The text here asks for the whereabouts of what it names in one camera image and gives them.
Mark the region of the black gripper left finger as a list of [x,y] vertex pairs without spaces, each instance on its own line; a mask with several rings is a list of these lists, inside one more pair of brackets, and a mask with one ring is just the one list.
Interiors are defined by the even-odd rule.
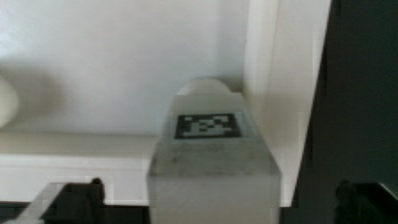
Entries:
[[19,224],[106,224],[101,179],[49,183],[22,210]]

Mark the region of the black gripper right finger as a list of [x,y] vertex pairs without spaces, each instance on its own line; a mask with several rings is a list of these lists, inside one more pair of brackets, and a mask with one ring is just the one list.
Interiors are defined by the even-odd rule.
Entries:
[[339,182],[333,224],[398,224],[398,186],[383,182]]

